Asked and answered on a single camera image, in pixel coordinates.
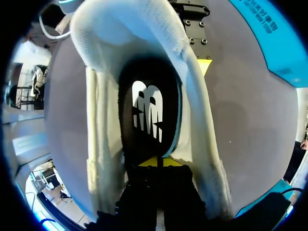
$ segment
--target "gray panel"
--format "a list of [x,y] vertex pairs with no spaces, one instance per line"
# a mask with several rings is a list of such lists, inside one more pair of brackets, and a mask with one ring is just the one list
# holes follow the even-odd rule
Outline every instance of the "gray panel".
[[237,212],[283,177],[295,142],[297,94],[268,72],[258,42],[237,10],[228,1],[208,2],[211,14],[203,21],[213,63],[205,81]]
[[70,37],[59,42],[54,51],[44,106],[46,135],[54,164],[76,204],[90,216],[86,72]]
[[[268,72],[236,9],[228,1],[209,0],[207,6],[211,15],[204,23],[213,63],[205,78],[236,212],[283,177],[295,141],[297,96]],[[85,66],[70,38],[57,49],[45,92],[46,133],[63,182],[89,215]]]

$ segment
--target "white logo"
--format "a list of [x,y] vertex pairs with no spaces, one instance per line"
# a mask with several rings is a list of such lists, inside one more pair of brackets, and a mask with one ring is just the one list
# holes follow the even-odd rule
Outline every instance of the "white logo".
[[[157,122],[163,122],[163,97],[156,86],[150,85],[148,88],[141,81],[135,81],[132,86],[133,107],[138,108],[141,130],[143,131],[144,114],[146,119],[147,131],[150,134],[151,120],[153,125],[153,136],[156,137]],[[137,127],[137,115],[134,115],[134,126]],[[162,129],[158,128],[159,142],[162,142]]]

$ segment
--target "black cable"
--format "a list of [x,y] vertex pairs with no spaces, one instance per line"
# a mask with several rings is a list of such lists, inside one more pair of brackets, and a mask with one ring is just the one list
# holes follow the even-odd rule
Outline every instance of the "black cable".
[[45,218],[45,219],[41,220],[39,223],[40,223],[41,225],[43,225],[43,223],[44,223],[45,221],[52,221],[52,222],[56,222],[56,221],[55,221],[55,220],[53,220],[53,219]]
[[63,200],[63,198],[62,198],[62,197],[60,197],[60,198],[61,198],[61,200],[62,200],[64,203],[66,203],[66,204],[68,203],[68,202],[66,202],[65,200]]
[[281,193],[281,195],[284,195],[284,194],[286,194],[287,192],[291,192],[291,191],[299,191],[299,192],[302,193],[304,190],[303,190],[303,189],[300,189],[300,188],[291,188],[291,189],[287,189],[287,190],[283,191],[283,192]]

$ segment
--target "shoe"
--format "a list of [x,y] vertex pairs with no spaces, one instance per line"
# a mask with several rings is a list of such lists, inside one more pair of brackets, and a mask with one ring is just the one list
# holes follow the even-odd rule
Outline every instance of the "shoe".
[[[232,218],[204,77],[171,5],[165,0],[87,0],[74,13],[70,31],[86,65],[93,212],[114,212],[124,187],[123,149],[126,167],[152,155],[187,164],[207,217]],[[160,88],[170,84],[170,93],[156,81]],[[129,92],[133,88],[139,93]],[[166,120],[165,107],[173,108]],[[167,144],[162,143],[166,133]]]

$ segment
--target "shoe insole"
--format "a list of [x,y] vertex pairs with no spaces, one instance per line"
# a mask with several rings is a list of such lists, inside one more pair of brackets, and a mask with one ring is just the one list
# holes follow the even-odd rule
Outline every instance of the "shoe insole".
[[167,157],[176,147],[181,122],[180,78],[167,61],[136,59],[119,79],[119,120],[126,164]]

